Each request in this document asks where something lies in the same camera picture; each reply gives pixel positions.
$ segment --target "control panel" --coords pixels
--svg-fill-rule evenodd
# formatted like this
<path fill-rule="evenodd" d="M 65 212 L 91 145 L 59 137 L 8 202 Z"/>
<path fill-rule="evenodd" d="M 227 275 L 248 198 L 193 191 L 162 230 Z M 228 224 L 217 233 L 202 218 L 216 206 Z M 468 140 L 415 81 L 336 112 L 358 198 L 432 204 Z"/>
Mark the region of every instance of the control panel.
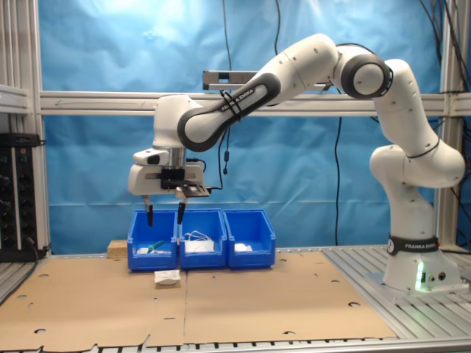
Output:
<path fill-rule="evenodd" d="M 0 262 L 34 261 L 38 248 L 33 150 L 38 137 L 0 134 Z"/>

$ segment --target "metal table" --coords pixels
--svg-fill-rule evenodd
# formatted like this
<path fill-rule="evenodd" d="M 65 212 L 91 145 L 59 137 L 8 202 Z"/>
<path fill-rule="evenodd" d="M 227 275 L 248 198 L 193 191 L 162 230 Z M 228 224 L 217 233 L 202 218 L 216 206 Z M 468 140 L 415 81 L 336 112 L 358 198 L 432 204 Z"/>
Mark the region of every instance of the metal table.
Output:
<path fill-rule="evenodd" d="M 287 248 L 278 252 L 321 252 L 348 278 L 355 289 L 396 333 L 397 338 L 364 340 L 313 340 L 283 342 L 187 344 L 183 346 L 93 347 L 90 353 L 187 352 L 464 352 L 471 351 L 471 294 L 435 295 L 408 299 L 394 305 L 368 280 L 384 271 L 385 246 Z M 462 268 L 471 268 L 471 256 L 449 254 Z M 106 254 L 51 256 L 51 258 L 106 257 Z M 0 298 L 21 281 L 32 264 L 0 264 Z"/>

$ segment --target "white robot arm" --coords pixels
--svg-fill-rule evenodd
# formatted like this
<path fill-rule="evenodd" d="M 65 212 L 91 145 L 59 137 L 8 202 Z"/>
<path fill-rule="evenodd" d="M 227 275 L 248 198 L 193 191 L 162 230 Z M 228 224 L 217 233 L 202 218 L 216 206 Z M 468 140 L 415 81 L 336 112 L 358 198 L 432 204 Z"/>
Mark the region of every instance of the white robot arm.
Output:
<path fill-rule="evenodd" d="M 131 192 L 143 195 L 147 205 L 149 195 L 158 193 L 175 193 L 184 200 L 207 196 L 210 189 L 203 185 L 201 165 L 185 164 L 185 148 L 206 151 L 228 127 L 254 110 L 325 81 L 353 98 L 372 99 L 383 134 L 393 143 L 376 149 L 370 160 L 391 205 L 391 259 L 384 282 L 404 291 L 459 287 L 458 268 L 439 251 L 433 208 L 417 186 L 456 185 L 464 174 L 463 157 L 431 129 L 407 63 L 384 62 L 355 45 L 336 46 L 325 35 L 312 35 L 290 46 L 243 87 L 210 106 L 202 107 L 184 95 L 159 99 L 153 149 L 135 154 Z M 179 221 L 184 208 L 185 202 L 180 203 Z"/>

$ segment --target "blue plastic bin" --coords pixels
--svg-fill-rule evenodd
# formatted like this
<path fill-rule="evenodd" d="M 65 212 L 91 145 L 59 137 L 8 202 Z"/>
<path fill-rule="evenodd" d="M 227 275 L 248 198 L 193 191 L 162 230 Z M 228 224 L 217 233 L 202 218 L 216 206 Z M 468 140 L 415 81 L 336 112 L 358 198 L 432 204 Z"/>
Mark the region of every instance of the blue plastic bin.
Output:
<path fill-rule="evenodd" d="M 185 252 L 186 233 L 201 232 L 214 241 L 214 252 Z M 186 210 L 180 227 L 181 268 L 224 268 L 227 264 L 227 233 L 221 210 Z"/>
<path fill-rule="evenodd" d="M 264 210 L 224 210 L 223 215 L 230 268 L 268 268 L 275 264 L 276 236 Z M 237 243 L 250 245 L 252 251 L 236 252 Z"/>
<path fill-rule="evenodd" d="M 130 232 L 127 236 L 127 265 L 132 271 L 159 271 L 177 268 L 177 211 L 155 210 L 153 226 L 147 223 L 144 210 L 134 211 Z M 156 248 L 168 254 L 136 254 L 140 248 L 154 245 L 159 240 L 165 243 Z"/>

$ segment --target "cardboard sheet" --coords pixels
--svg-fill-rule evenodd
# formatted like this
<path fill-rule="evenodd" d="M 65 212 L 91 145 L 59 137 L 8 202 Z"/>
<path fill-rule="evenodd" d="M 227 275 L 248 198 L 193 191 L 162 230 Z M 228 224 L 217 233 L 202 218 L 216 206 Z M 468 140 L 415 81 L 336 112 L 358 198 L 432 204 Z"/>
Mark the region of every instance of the cardboard sheet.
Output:
<path fill-rule="evenodd" d="M 0 351 L 394 336 L 320 253 L 181 277 L 156 287 L 125 260 L 48 260 L 0 306 Z"/>
<path fill-rule="evenodd" d="M 187 290 L 186 343 L 395 336 L 319 252 L 279 254 L 271 271 L 191 272 Z"/>
<path fill-rule="evenodd" d="M 138 346 L 151 333 L 183 344 L 185 284 L 182 273 L 177 287 L 156 288 L 126 260 L 48 260 L 0 306 L 0 351 Z"/>

